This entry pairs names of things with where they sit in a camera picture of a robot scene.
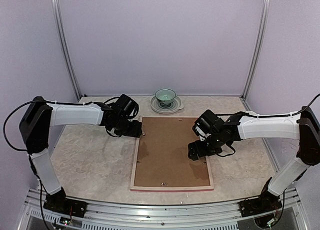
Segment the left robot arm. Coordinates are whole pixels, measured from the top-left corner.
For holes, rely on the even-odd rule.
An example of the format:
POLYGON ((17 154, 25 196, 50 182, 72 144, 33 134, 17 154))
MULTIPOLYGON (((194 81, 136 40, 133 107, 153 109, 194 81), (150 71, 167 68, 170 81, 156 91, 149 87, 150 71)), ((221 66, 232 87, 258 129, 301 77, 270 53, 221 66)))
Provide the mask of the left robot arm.
POLYGON ((65 191, 51 161, 49 138, 52 128, 91 125, 104 127, 106 133, 114 138, 139 138, 142 135, 142 123, 136 120, 139 104, 125 94, 105 102, 84 103, 49 101, 37 96, 14 109, 6 117, 3 126, 6 126, 10 117, 23 107, 27 107, 27 110, 20 120, 18 129, 24 148, 17 148, 9 141, 6 128, 2 129, 4 140, 13 150, 27 153, 30 167, 41 189, 51 197, 50 204, 61 213, 70 208, 70 201, 64 197, 65 191))

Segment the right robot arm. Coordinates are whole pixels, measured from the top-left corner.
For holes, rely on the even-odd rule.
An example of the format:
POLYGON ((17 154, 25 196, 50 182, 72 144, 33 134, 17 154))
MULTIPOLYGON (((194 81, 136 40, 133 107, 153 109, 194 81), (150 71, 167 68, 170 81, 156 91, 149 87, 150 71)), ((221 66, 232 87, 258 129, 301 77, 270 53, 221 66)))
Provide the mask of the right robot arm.
POLYGON ((192 130, 199 137, 188 144, 188 158, 195 161, 201 157, 223 157, 222 147, 234 150, 233 142, 255 138, 282 138, 298 140, 299 146, 293 157, 274 177, 270 178, 259 198, 256 208, 266 212, 285 189, 298 180, 311 166, 320 162, 320 123, 311 106, 286 114, 259 115, 252 111, 215 114, 206 110, 195 121, 192 130))

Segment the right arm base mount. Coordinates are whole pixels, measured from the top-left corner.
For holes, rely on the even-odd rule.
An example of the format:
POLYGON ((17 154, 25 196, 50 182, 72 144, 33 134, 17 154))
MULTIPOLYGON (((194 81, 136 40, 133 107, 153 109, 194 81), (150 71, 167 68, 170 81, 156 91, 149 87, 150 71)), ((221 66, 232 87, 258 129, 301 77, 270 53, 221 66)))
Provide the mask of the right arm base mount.
POLYGON ((240 201, 238 205, 242 217, 263 214, 283 207, 279 195, 273 195, 267 188, 264 188, 258 197, 240 201))

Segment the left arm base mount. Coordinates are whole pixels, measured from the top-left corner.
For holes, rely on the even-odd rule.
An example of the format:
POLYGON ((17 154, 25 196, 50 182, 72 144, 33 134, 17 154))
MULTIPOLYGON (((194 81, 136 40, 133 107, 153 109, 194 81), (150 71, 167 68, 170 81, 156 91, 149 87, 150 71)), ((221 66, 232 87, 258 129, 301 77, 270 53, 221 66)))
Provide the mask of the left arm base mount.
POLYGON ((84 218, 87 206, 88 204, 84 201, 67 198, 62 191, 53 195, 46 195, 43 205, 46 210, 79 218, 84 218))

